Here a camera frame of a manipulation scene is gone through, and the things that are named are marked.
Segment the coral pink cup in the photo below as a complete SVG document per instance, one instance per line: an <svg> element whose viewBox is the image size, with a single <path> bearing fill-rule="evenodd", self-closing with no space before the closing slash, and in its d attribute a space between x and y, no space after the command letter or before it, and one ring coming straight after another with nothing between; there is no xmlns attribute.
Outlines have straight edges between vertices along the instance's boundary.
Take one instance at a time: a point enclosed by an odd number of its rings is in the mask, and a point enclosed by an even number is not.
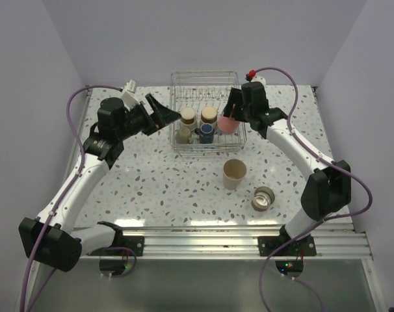
<svg viewBox="0 0 394 312"><path fill-rule="evenodd" d="M224 112L222 112L220 118L217 121L218 129L228 135L231 135L235 132L235 130L239 127L240 122L235 120L232 117L225 116Z"/></svg>

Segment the small olive mug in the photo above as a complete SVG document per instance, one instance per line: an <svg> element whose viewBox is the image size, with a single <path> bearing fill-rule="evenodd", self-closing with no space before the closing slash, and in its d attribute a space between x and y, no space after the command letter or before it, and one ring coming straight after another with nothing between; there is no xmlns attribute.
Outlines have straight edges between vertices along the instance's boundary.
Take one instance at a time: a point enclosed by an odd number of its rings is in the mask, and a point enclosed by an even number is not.
<svg viewBox="0 0 394 312"><path fill-rule="evenodd" d="M182 127L176 132L175 140L178 144L192 144L194 142L191 130L186 127Z"/></svg>

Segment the steel cup with brown band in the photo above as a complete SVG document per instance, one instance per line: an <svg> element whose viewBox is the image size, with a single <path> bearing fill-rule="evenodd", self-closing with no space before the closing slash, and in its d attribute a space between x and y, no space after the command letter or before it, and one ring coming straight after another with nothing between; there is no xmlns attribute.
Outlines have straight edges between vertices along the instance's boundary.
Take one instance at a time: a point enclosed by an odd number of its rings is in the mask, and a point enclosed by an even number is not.
<svg viewBox="0 0 394 312"><path fill-rule="evenodd" d="M200 114L201 124L210 124L213 128L217 127L218 111L213 106L206 106L202 109Z"/></svg>

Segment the black mug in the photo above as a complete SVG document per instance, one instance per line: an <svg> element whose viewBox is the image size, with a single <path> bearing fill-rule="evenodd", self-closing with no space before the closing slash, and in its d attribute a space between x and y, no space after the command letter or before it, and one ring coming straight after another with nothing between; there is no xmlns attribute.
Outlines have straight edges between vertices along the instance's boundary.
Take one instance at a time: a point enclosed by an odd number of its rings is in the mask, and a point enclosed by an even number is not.
<svg viewBox="0 0 394 312"><path fill-rule="evenodd" d="M194 133L198 136L200 144L212 144L214 141L215 129L210 123L203 123Z"/></svg>

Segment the tall beige cup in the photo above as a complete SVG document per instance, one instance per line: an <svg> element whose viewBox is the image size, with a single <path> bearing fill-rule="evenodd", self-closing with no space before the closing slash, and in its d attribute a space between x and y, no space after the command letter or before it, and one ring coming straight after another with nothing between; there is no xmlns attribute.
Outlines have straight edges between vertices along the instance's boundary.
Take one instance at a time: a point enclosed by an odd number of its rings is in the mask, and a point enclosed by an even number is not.
<svg viewBox="0 0 394 312"><path fill-rule="evenodd" d="M235 190L245 178L247 168L245 163L238 159L230 159L223 166L223 184L228 190Z"/></svg>

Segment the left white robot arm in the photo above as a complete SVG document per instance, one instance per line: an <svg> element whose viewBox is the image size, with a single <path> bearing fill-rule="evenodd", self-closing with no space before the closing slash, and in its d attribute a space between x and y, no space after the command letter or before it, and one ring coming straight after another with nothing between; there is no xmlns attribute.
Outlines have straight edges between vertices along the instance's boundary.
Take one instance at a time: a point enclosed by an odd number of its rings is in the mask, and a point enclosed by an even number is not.
<svg viewBox="0 0 394 312"><path fill-rule="evenodd" d="M124 150L124 140L143 133L150 136L181 118L180 113L159 103L151 94L143 102L126 107L123 99L104 99L98 120L90 128L81 155L63 186L36 218L24 218L19 233L29 261L38 261L63 272L70 271L82 255L105 250L117 255L126 249L122 229L110 222L98 222L75 231L74 225L86 200Z"/></svg>

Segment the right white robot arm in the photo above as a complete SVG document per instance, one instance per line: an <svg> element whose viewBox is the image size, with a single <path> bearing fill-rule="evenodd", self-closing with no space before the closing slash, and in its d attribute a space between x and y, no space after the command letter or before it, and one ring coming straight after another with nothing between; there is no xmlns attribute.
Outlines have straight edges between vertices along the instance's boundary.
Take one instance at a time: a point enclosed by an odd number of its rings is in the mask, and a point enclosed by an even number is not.
<svg viewBox="0 0 394 312"><path fill-rule="evenodd" d="M265 87L260 82L231 88L223 113L238 122L250 124L252 130L283 152L305 178L300 210L280 228L277 237L258 240L265 247L261 255L295 254L313 225L350 203L349 164L335 162L310 143L301 144L302 135L291 125L284 111L270 107Z"/></svg>

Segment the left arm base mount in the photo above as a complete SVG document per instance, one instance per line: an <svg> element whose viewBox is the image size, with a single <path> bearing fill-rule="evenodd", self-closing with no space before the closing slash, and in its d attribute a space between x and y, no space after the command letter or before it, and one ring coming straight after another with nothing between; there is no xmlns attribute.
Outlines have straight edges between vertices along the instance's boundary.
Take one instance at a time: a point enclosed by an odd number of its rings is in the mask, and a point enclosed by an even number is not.
<svg viewBox="0 0 394 312"><path fill-rule="evenodd" d="M93 251L90 255L95 256L130 256L132 253L137 257L142 257L145 246L144 236L123 236L120 242L113 244L111 247L101 248Z"/></svg>

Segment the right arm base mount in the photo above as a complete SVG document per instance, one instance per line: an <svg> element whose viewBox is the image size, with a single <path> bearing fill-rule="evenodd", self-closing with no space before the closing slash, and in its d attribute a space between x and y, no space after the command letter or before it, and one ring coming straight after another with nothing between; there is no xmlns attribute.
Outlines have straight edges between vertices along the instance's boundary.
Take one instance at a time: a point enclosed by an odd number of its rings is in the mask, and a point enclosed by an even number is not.
<svg viewBox="0 0 394 312"><path fill-rule="evenodd" d="M257 238L257 247L261 257L282 256L296 257L307 256L314 257L317 255L314 238L307 235L303 239L287 243L289 238L284 240L283 236L259 236Z"/></svg>

